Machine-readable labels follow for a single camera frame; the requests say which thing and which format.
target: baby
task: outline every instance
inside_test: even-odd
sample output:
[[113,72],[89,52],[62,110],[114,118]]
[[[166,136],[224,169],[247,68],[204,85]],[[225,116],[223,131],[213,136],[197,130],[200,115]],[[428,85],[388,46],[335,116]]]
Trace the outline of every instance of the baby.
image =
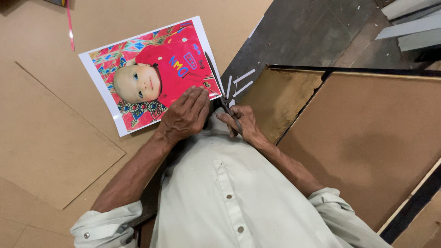
[[170,105],[191,86],[204,85],[211,70],[193,24],[168,36],[162,45],[146,46],[114,75],[117,94],[128,103],[158,99]]

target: scissors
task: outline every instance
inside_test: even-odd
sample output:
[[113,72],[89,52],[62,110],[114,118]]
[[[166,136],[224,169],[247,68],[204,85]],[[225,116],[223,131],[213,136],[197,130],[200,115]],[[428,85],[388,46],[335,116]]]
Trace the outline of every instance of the scissors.
[[223,91],[222,91],[223,89],[222,89],[221,86],[219,85],[219,81],[218,81],[218,79],[217,79],[216,72],[214,71],[213,64],[211,63],[210,57],[208,56],[207,52],[205,52],[205,57],[207,58],[208,65],[210,66],[210,69],[211,69],[211,71],[213,72],[213,76],[214,76],[214,79],[216,80],[217,87],[219,87],[219,89],[220,89],[220,93],[222,94],[222,95],[220,96],[220,101],[222,102],[222,108],[224,109],[225,113],[229,114],[229,115],[234,119],[234,121],[236,122],[236,125],[237,125],[237,131],[236,131],[233,127],[231,127],[231,129],[232,129],[232,131],[233,131],[233,134],[234,134],[234,136],[237,136],[237,133],[239,133],[240,135],[242,135],[242,126],[240,125],[239,120],[237,119],[236,115],[233,115],[233,114],[231,113],[231,111],[230,111],[230,108],[228,107],[228,105],[229,105],[228,97],[225,96],[225,94],[224,94]]

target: wrist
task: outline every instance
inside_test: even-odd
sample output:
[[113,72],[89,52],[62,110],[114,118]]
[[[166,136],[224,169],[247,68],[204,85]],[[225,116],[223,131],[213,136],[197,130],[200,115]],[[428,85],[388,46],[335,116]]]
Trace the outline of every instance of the wrist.
[[257,150],[264,149],[267,147],[271,142],[263,135],[262,133],[258,133],[256,135],[252,136],[252,140],[250,140],[250,145],[252,145]]
[[165,147],[172,149],[178,140],[175,140],[170,132],[166,131],[161,125],[155,130],[155,133],[152,136],[152,139],[155,140],[156,143],[162,143]]

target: right hand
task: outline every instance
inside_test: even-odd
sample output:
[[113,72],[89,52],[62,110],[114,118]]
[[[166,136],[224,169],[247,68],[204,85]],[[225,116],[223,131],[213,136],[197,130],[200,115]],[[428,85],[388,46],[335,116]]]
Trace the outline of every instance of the right hand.
[[[256,124],[256,118],[254,117],[253,110],[250,106],[238,106],[234,105],[230,107],[231,114],[236,115],[237,120],[242,127],[242,138],[251,145],[255,145],[257,142],[266,141],[266,137],[260,132],[259,126]],[[216,117],[223,123],[228,125],[230,130],[230,137],[233,138],[234,134],[231,128],[238,130],[236,122],[227,113],[218,113]]]

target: shirt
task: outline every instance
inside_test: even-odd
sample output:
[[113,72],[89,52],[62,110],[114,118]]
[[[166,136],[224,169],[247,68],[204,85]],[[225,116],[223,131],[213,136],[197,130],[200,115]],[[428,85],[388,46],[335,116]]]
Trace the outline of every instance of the shirt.
[[[305,198],[240,136],[230,139],[219,111],[164,172],[150,247],[390,247],[338,190]],[[75,246],[135,248],[126,223],[141,211],[138,201],[86,212],[71,229]]]
[[157,64],[162,84],[158,100],[167,107],[191,86],[207,87],[210,98],[220,94],[192,21],[180,25],[162,45],[148,45],[135,57],[137,64]]

